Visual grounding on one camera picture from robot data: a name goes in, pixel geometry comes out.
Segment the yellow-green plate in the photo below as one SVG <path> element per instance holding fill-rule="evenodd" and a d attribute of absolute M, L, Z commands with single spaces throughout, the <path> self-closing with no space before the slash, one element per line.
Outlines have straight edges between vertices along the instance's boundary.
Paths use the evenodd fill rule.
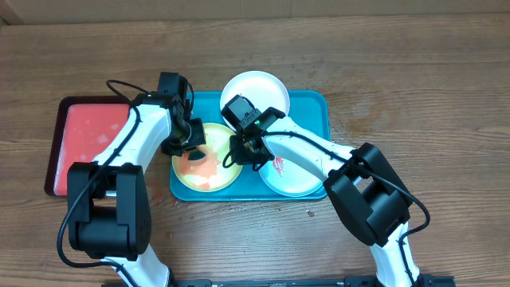
<path fill-rule="evenodd" d="M 233 131 L 222 124 L 203 125 L 206 143 L 198 147 L 205 156 L 189 160 L 190 153 L 172 159 L 173 171 L 178 180 L 191 190 L 199 192 L 219 191 L 229 186 L 241 173 L 242 166 L 234 164 L 224 168 L 222 162 L 230 151 Z"/>

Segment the white plate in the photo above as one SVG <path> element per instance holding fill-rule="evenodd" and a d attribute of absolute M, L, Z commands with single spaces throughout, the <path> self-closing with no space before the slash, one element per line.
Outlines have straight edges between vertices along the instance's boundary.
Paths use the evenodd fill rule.
<path fill-rule="evenodd" d="M 236 95 L 247 98 L 260 112 L 272 107 L 288 115 L 290 109 L 288 90 L 284 84 L 274 75 L 263 71 L 248 71 L 231 79 L 222 90 L 220 109 Z"/>

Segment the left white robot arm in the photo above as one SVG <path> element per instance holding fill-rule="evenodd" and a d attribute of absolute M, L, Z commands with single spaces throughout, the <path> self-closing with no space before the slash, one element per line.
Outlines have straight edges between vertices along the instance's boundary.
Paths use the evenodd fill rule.
<path fill-rule="evenodd" d="M 68 211 L 57 254 L 77 269 L 109 266 L 126 286 L 175 286 L 171 269 L 150 245 L 151 208 L 144 174 L 158 150 L 203 159 L 202 121 L 192 118 L 194 90 L 179 73 L 162 72 L 158 87 L 139 89 L 116 138 L 89 163 L 68 171 Z"/>

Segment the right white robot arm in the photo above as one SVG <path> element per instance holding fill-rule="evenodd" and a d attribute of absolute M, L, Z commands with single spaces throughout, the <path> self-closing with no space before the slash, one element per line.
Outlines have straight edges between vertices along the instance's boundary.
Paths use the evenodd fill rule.
<path fill-rule="evenodd" d="M 235 131 L 223 167 L 250 165 L 259 171 L 275 158 L 290 160 L 322 182 L 340 221 L 370 247 L 381 285 L 418 285 L 420 271 L 407 238 L 413 233 L 409 208 L 419 201 L 376 146 L 333 143 L 284 112 L 260 111 L 240 95 L 223 96 L 221 102 L 221 114 Z"/>

